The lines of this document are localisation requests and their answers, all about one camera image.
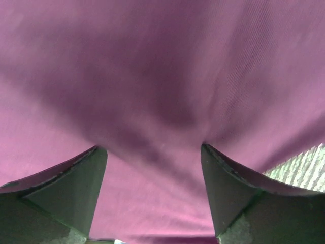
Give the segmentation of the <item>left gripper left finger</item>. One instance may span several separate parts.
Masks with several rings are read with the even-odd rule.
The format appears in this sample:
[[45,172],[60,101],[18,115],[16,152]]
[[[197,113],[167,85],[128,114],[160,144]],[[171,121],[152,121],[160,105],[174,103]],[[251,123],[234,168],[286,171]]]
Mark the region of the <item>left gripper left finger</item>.
[[87,240],[107,157],[94,146],[1,186],[1,240]]

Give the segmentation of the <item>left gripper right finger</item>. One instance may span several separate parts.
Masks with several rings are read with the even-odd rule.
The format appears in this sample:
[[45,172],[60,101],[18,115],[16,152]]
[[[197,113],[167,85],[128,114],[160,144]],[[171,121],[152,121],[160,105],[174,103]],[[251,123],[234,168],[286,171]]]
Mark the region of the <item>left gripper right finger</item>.
[[201,162],[218,238],[324,237],[324,193],[271,179],[207,144]]

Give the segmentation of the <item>purple surgical wrap cloth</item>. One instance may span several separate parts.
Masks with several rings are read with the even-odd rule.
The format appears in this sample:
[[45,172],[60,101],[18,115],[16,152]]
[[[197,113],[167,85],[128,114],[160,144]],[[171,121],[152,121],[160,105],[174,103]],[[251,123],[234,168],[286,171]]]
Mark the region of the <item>purple surgical wrap cloth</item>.
[[324,150],[324,1],[1,1],[1,183],[109,152],[91,236],[216,243],[201,144]]

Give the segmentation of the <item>metal mesh instrument tray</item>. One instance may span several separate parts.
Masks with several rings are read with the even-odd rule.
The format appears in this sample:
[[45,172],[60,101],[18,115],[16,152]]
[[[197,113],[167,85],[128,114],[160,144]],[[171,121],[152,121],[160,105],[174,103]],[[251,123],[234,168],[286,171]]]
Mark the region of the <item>metal mesh instrument tray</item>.
[[264,172],[264,175],[279,182],[324,193],[324,144],[296,155]]

